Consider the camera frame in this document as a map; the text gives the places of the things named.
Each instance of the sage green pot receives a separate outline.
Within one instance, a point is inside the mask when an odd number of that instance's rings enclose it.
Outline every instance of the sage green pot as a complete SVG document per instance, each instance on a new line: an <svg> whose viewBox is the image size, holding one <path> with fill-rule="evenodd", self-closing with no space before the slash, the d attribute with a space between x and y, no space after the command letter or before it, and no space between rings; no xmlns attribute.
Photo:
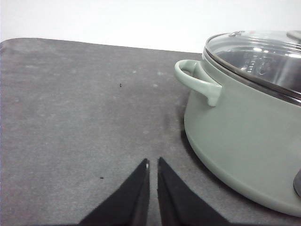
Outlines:
<svg viewBox="0 0 301 226"><path fill-rule="evenodd" d="M206 50L200 61L177 62L174 74L191 89L185 131L200 160L245 197L301 217L293 188L301 168L301 106L236 79Z"/></svg>

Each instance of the glass lid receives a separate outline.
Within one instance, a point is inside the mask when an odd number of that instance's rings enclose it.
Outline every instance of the glass lid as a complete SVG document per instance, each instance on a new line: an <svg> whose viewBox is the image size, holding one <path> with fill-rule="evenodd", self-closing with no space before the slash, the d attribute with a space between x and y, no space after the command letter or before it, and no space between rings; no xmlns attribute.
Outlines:
<svg viewBox="0 0 301 226"><path fill-rule="evenodd" d="M208 55L232 72L301 99L301 31L239 31L211 37Z"/></svg>

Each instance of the pot handle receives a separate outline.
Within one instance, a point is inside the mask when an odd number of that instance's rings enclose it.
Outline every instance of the pot handle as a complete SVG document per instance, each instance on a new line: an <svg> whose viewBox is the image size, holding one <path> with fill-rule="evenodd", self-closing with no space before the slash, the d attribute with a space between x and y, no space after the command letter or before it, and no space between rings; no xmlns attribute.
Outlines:
<svg viewBox="0 0 301 226"><path fill-rule="evenodd" d="M202 79L194 78L183 71L188 71L192 75L199 74ZM197 60L180 60L174 65L174 76L183 85L197 91L208 99L208 105L215 107L221 95L222 86L214 81L203 69Z"/></svg>

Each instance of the cooking pot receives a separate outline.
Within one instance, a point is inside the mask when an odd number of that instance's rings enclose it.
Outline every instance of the cooking pot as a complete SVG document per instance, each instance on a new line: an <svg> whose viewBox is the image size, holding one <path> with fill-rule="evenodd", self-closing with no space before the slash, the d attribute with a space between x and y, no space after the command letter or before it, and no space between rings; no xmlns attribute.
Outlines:
<svg viewBox="0 0 301 226"><path fill-rule="evenodd" d="M184 124L202 162L247 198L301 217L301 32L216 35L174 74L192 89Z"/></svg>

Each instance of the white background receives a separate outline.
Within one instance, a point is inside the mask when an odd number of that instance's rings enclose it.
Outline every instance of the white background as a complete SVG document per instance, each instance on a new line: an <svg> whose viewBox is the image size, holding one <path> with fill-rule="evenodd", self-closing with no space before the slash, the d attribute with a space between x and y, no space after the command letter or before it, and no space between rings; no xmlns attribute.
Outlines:
<svg viewBox="0 0 301 226"><path fill-rule="evenodd" d="M236 30L301 30L301 0L1 0L1 41L202 52L208 37Z"/></svg>

